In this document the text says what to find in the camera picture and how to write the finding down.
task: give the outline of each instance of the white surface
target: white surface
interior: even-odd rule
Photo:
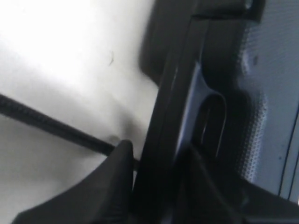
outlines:
[[[0,93],[139,158],[157,87],[138,68],[154,0],[0,0]],[[101,155],[0,118],[0,223],[68,189]]]

